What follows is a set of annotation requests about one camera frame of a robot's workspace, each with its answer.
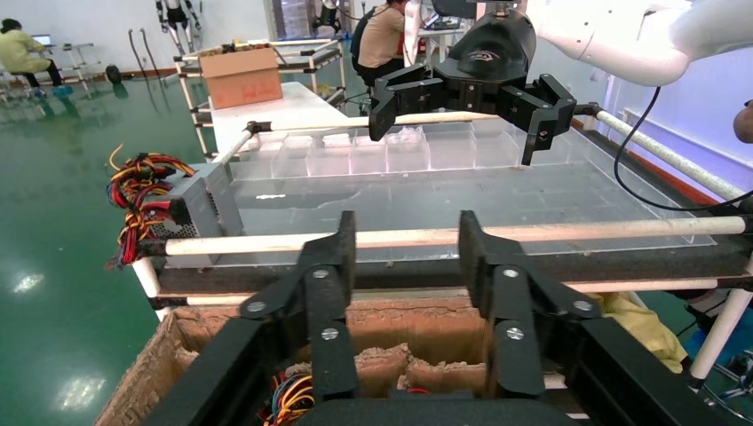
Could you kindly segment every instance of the person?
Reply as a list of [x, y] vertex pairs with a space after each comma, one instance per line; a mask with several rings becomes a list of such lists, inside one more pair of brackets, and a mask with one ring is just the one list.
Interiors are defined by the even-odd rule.
[[405, 5], [408, 0], [387, 0], [369, 19], [361, 37], [356, 71], [364, 83], [403, 69], [402, 42], [405, 31]]
[[44, 95], [35, 73], [47, 71], [52, 79], [52, 92], [55, 95], [65, 95], [72, 92], [70, 86], [64, 85], [57, 65], [51, 59], [31, 56], [32, 51], [41, 52], [45, 47], [21, 31], [23, 27], [17, 20], [3, 20], [0, 28], [0, 62], [5, 70], [13, 75], [23, 75], [36, 95]]
[[734, 136], [745, 144], [753, 144], [753, 100], [745, 103], [745, 109], [734, 117]]

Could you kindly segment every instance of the white wall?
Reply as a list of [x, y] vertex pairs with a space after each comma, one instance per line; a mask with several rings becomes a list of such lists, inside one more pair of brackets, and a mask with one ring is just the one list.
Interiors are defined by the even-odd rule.
[[[750, 190], [753, 188], [753, 146], [743, 144], [734, 136], [733, 120], [743, 104], [753, 99], [751, 69], [753, 49], [692, 63], [680, 80], [662, 87], [641, 131], [740, 189]], [[614, 101], [606, 109], [619, 117], [625, 109], [643, 114], [653, 93], [653, 88], [617, 80]], [[622, 141], [613, 130], [609, 137]], [[684, 179], [651, 154], [638, 147], [633, 149]]]
[[[203, 0], [204, 46], [228, 43], [234, 38], [268, 38], [269, 28], [262, 0]], [[201, 0], [192, 4], [199, 11]], [[140, 28], [147, 32], [149, 46], [159, 68], [172, 68], [172, 57], [178, 55], [170, 36], [163, 34], [157, 20], [154, 0], [4, 0], [0, 8], [2, 18], [19, 20], [28, 34], [50, 34], [52, 41], [64, 43], [94, 43], [88, 50], [88, 60], [97, 58], [116, 64], [121, 71], [138, 70], [139, 66], [128, 42], [128, 29], [139, 56], [147, 52], [141, 40]], [[54, 56], [59, 66], [70, 64], [67, 55]]]

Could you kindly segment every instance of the white table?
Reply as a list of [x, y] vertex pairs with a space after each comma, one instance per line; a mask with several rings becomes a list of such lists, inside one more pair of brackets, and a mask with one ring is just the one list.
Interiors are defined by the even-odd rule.
[[[214, 136], [217, 140], [217, 150], [223, 153], [229, 150], [241, 136], [246, 123], [256, 122], [291, 122], [297, 118], [312, 120], [321, 117], [322, 120], [344, 118], [345, 114], [338, 111], [326, 100], [309, 91], [298, 82], [282, 84], [282, 99], [259, 102], [232, 108], [211, 109]], [[262, 133], [262, 143], [280, 140], [288, 132]]]

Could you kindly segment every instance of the person in yellow jacket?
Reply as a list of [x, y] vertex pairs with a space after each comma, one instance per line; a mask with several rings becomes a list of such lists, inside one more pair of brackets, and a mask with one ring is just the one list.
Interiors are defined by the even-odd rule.
[[52, 92], [55, 95], [71, 93], [73, 90], [63, 84], [53, 60], [31, 56], [32, 51], [41, 52], [45, 47], [21, 30], [22, 26], [17, 20], [3, 20], [3, 26], [0, 28], [0, 62], [5, 70], [14, 75], [25, 76], [37, 95], [44, 95], [44, 92], [39, 88], [34, 74], [43, 71], [50, 74]]

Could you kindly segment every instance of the blue shoe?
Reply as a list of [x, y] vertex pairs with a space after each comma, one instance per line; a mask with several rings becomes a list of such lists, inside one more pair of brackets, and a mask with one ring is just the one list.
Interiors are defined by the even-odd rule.
[[73, 88], [68, 85], [55, 86], [52, 88], [52, 94], [57, 97], [67, 96], [73, 93]]

